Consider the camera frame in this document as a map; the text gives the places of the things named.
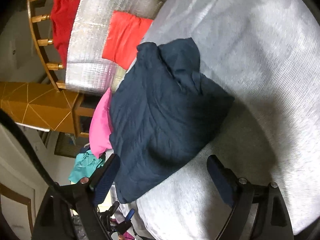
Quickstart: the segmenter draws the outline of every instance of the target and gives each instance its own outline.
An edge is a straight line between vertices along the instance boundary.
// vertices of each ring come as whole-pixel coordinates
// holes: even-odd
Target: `clothing pile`
[[[80,0],[53,0],[50,14],[52,36],[62,64],[67,66],[68,46]],[[127,70],[137,54],[137,45],[152,23],[151,19],[114,11],[102,58]]]
[[[116,190],[122,202],[167,178],[137,201],[122,205],[122,210],[137,207],[140,224],[156,239],[214,239],[220,232],[230,207],[223,204],[205,169],[211,154],[254,184],[276,181],[295,235],[319,217],[320,82],[315,77],[320,73],[320,28],[318,17],[303,1],[167,0],[152,23],[144,41],[166,45],[139,46],[137,62],[105,107],[111,124],[105,128],[110,147],[121,158]],[[205,87],[195,82],[198,73],[184,76],[184,69],[175,70],[177,51],[171,51],[175,57],[164,53],[168,42],[188,37],[200,50],[201,72],[237,102],[219,135],[170,176],[192,158],[196,149],[192,142],[201,143],[198,131],[202,131],[194,126],[204,123],[201,116],[188,114],[193,101],[181,102],[187,96],[176,99],[178,89],[181,95],[190,95]],[[167,83],[168,77],[177,82],[177,90]],[[161,82],[168,85],[154,89]],[[127,185],[127,190],[121,176],[143,188],[136,192]],[[249,237],[255,215],[252,209],[242,238]]]
[[[79,154],[76,156],[75,165],[70,173],[69,180],[72,183],[77,183],[84,177],[90,177],[94,171],[103,166],[105,158],[96,158],[91,150],[90,146],[86,146],[80,149]]]
[[[120,156],[120,203],[138,199],[194,158],[217,134],[234,101],[199,72],[200,54],[191,38],[160,46],[146,42],[137,49],[112,99],[110,91],[101,99],[89,132],[94,155],[112,147]]]

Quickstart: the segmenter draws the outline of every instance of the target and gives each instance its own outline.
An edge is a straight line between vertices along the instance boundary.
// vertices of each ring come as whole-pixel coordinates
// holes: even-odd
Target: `wooden chair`
[[[36,15],[35,8],[32,6],[32,3],[37,0],[27,0],[28,8],[28,18],[29,18],[29,27],[31,31],[31,37],[36,47],[36,52],[40,61],[44,67],[45,72],[47,73],[48,78],[50,79],[54,89],[60,91],[61,89],[66,89],[64,81],[60,81],[55,74],[55,71],[65,68],[62,63],[50,62],[45,52],[44,46],[50,46],[53,44],[53,39],[47,38],[42,39],[40,37],[38,23],[41,21],[49,20],[50,14],[45,15]]]

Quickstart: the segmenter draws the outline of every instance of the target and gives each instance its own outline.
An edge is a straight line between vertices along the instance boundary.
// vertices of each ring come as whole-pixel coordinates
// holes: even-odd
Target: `orange-red cloth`
[[[109,34],[102,57],[116,62],[128,70],[137,56],[137,46],[153,20],[114,11],[109,24]]]
[[[72,26],[80,0],[53,0],[50,14],[54,47],[60,54],[62,64],[67,65],[67,54]]]

